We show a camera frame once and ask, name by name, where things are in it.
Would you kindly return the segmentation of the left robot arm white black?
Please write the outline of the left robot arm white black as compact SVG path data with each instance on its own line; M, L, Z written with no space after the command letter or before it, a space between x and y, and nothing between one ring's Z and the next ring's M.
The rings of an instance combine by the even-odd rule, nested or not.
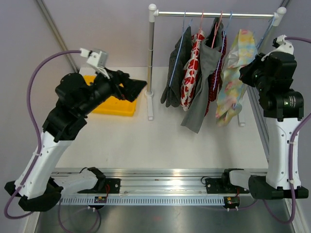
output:
M20 178L5 185L11 196L19 198L22 210L45 212L64 196L108 191L105 175L95 167L61 179L52 178L51 174L86 125L89 113L109 97L133 102L146 85L146 81L131 79L120 70L109 70L107 75L98 73L92 84L87 84L79 73L70 73L61 79L55 89L58 101L43 124L38 151Z

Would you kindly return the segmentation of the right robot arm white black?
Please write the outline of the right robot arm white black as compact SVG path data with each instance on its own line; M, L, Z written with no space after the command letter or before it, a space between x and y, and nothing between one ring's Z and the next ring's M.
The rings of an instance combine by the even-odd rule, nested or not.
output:
M298 172L298 132L306 119L303 96L291 89L296 66L294 55L273 51L256 55L240 69L240 80L259 92L268 127L269 162L266 175L237 168L224 170L220 185L225 192L241 187L258 200L308 198Z

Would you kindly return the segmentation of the pastel floral skirt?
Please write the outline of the pastel floral skirt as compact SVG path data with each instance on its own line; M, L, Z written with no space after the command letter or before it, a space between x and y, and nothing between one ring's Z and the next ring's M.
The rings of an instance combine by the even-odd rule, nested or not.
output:
M240 69L249 65L258 50L253 32L240 29L227 53L221 71L222 87L217 97L216 125L226 126L242 110L246 85L240 80Z

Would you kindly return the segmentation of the red white polka-dot skirt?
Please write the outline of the red white polka-dot skirt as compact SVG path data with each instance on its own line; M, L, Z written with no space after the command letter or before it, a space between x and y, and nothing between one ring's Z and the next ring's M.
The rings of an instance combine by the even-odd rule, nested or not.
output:
M203 48L201 51L201 70L202 75L208 81L208 101L205 115L209 111L211 102L217 99L217 93L222 87L221 69L223 58L226 54L226 35L224 32L217 32L213 37L210 34L203 41Z

